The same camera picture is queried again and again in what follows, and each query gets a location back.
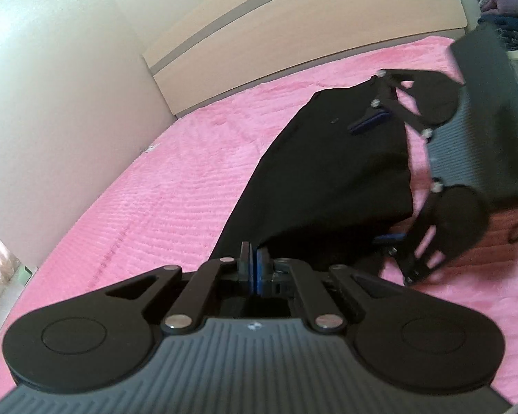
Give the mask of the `wooden headboard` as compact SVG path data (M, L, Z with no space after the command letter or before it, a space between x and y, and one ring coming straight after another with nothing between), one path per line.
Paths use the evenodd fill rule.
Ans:
M205 0L144 58L178 115L341 53L466 25L460 0Z

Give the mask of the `black garment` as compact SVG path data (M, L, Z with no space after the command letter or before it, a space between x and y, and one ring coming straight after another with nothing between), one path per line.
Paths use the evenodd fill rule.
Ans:
M236 257L249 242L317 271L348 265L379 275L377 239L413 215L413 196L403 122L349 131L376 95L375 79L316 92L258 162L212 257Z

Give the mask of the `pink ribbed bed blanket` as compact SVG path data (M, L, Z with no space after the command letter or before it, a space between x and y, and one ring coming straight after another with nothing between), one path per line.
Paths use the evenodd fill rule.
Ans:
M262 154L316 93L381 68L456 75L450 39L428 37L258 85L184 116L157 137L63 237L10 313L18 319L160 265L192 270L209 257ZM518 209L496 215L479 245L424 286L495 320L506 339L494 385L518 403Z

